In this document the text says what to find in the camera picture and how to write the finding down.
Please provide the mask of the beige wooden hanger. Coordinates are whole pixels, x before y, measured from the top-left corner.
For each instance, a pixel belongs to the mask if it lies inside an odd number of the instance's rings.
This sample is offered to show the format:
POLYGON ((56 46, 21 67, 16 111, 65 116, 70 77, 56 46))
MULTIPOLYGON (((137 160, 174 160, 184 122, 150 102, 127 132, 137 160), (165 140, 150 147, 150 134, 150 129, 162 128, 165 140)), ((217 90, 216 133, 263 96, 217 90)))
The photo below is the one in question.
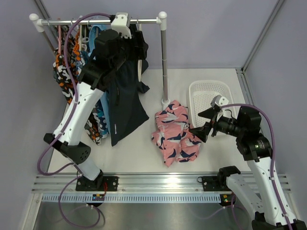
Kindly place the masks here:
POLYGON ((137 70, 138 70, 138 81, 141 82, 142 80, 142 60, 138 60, 137 64, 137 70))

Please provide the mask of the pink shark print shorts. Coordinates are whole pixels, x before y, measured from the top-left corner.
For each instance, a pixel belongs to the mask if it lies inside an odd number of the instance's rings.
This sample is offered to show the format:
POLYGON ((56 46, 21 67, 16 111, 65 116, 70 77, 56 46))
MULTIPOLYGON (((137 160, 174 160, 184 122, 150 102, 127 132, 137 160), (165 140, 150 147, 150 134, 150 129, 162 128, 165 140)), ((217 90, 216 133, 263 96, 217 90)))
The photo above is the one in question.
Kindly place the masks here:
POLYGON ((173 100, 154 115, 157 130, 152 133, 151 141, 161 152, 166 167, 174 162, 194 161, 199 155, 201 140, 189 131, 193 125, 188 112, 186 106, 173 100))

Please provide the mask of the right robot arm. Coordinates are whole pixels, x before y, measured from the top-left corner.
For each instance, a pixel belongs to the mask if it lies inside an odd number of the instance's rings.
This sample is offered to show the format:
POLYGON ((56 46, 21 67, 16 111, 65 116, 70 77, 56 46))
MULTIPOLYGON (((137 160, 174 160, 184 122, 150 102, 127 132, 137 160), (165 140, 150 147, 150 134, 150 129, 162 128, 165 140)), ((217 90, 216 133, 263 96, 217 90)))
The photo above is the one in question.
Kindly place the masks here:
POLYGON ((260 132, 261 119, 266 114, 259 108, 238 103, 237 118, 219 117, 225 106, 213 105, 198 115, 209 119, 202 127, 192 128, 190 132, 201 141, 217 132, 236 138, 236 146, 250 168, 258 187, 257 195, 248 185, 236 166, 219 170, 217 184, 222 190, 230 189, 251 218, 254 230, 305 230, 306 223, 298 220, 283 193, 275 167, 275 140, 271 133, 268 140, 260 132))

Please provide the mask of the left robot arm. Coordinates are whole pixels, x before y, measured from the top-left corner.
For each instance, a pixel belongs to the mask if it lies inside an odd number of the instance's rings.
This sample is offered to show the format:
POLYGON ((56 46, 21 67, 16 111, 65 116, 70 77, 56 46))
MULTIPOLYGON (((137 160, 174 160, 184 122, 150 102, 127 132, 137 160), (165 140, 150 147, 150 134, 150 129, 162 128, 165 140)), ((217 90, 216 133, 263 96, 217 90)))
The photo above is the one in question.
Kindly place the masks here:
POLYGON ((147 57, 148 44, 140 30, 123 35, 103 30, 94 40, 88 62, 83 66, 69 108, 46 143, 70 160, 80 173, 86 189, 98 191, 105 185, 104 174, 91 159, 91 148, 81 142, 82 130, 95 104, 108 96, 111 144, 132 133, 148 120, 139 93, 147 88, 138 79, 138 61, 147 57))

